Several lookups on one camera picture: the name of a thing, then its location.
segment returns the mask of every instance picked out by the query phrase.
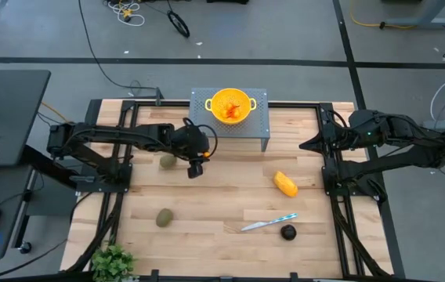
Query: potted plant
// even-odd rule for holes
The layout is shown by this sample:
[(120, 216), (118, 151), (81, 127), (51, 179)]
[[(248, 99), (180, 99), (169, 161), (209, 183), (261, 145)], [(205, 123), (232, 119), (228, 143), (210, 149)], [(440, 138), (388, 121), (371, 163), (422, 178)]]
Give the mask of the potted plant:
[(93, 280), (96, 282), (122, 282), (132, 277), (134, 261), (132, 254), (120, 245), (108, 245), (106, 250), (98, 249), (92, 256)]

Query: knife blade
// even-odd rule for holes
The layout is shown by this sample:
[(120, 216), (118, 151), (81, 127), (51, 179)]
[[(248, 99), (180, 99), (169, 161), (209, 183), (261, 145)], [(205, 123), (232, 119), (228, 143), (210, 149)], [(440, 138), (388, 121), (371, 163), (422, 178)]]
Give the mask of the knife blade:
[(246, 226), (246, 227), (242, 228), (241, 231), (253, 230), (255, 228), (267, 226), (269, 224), (274, 224), (274, 223), (277, 223), (277, 222), (283, 222), (285, 220), (293, 219), (293, 218), (296, 218), (296, 217), (298, 217), (297, 213), (291, 213), (290, 215), (282, 216), (282, 217), (280, 217), (278, 219), (274, 219), (274, 220), (272, 220), (270, 222), (256, 222), (256, 223), (253, 223), (253, 224), (251, 224), (249, 226)]

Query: knife handle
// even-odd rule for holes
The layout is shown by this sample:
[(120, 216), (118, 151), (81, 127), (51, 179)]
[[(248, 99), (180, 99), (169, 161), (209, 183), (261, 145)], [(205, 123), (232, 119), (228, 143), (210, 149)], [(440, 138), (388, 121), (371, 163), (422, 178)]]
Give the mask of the knife handle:
[(282, 216), (282, 217), (280, 217), (279, 219), (275, 219), (275, 220), (270, 221), (270, 222), (268, 222), (268, 223), (271, 224), (271, 223), (276, 223), (276, 222), (282, 222), (282, 221), (284, 221), (284, 220), (293, 219), (293, 218), (295, 218), (295, 217), (297, 217), (297, 216), (298, 216), (297, 213), (293, 213), (293, 214), (290, 214), (290, 215)]

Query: orange colander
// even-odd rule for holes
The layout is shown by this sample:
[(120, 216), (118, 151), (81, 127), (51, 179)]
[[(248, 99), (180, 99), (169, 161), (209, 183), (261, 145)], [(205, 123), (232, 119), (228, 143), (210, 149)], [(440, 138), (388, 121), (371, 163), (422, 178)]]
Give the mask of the orange colander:
[[(229, 103), (238, 106), (240, 117), (225, 118), (223, 116), (223, 111)], [(243, 121), (256, 107), (255, 99), (248, 98), (247, 94), (240, 89), (223, 89), (217, 92), (212, 99), (205, 100), (205, 109), (211, 111), (215, 118), (227, 125), (235, 125)]]

